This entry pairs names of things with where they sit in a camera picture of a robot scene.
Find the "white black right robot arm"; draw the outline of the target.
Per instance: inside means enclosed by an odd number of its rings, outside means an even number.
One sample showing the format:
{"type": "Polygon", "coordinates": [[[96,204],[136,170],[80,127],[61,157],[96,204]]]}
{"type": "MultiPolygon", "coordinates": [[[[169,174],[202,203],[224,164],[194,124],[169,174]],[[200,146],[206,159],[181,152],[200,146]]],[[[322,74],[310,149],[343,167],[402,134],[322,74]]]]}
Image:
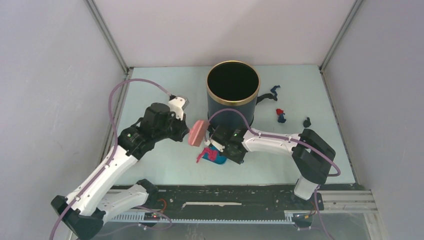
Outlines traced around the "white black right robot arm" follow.
{"type": "Polygon", "coordinates": [[[315,190],[331,176],[331,168],[336,170],[335,177],[341,173],[334,164],[335,150],[315,131],[307,128],[301,133],[278,134],[247,127],[231,130],[219,125],[205,144],[215,147],[222,156],[237,164],[242,164],[245,155],[250,152],[291,156],[300,172],[290,196],[291,204],[297,209],[304,209],[310,204],[315,190]]]}

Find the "pink hand brush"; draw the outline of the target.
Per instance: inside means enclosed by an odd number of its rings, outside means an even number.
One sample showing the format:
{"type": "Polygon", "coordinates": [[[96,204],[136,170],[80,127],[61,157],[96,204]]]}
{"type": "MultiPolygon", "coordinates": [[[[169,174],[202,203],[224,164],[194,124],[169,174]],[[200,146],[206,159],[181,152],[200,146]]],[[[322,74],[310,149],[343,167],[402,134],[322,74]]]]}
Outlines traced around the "pink hand brush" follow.
{"type": "Polygon", "coordinates": [[[188,134],[188,144],[193,147],[199,147],[203,142],[206,131],[210,123],[205,119],[197,120],[188,134]]]}

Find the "blue dustpan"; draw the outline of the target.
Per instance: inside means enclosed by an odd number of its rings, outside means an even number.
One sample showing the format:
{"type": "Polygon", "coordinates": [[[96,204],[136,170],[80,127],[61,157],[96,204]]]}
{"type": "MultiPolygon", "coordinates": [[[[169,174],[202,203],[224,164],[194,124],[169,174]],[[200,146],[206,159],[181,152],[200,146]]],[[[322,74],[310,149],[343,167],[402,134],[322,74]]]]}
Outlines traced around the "blue dustpan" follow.
{"type": "Polygon", "coordinates": [[[212,161],[211,162],[212,163],[215,163],[215,164],[218,164],[218,165],[223,165],[226,161],[227,161],[227,158],[225,156],[222,156],[221,153],[220,153],[220,151],[218,151],[218,156],[217,156],[215,162],[212,162],[212,161]]]}

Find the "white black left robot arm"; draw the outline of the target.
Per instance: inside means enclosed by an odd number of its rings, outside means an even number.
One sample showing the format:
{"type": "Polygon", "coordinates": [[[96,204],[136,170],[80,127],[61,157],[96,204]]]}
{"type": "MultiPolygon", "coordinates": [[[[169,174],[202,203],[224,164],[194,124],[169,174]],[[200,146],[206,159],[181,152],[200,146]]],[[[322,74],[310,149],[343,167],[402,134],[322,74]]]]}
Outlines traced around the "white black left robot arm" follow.
{"type": "Polygon", "coordinates": [[[80,240],[92,239],[106,222],[131,208],[156,206],[158,188],[146,179],[118,194],[108,191],[157,142],[183,141],[189,133],[186,105],[186,100],[180,97],[168,104],[152,103],[143,117],[120,133],[117,144],[77,189],[67,196],[57,195],[51,201],[62,222],[80,240]]]}

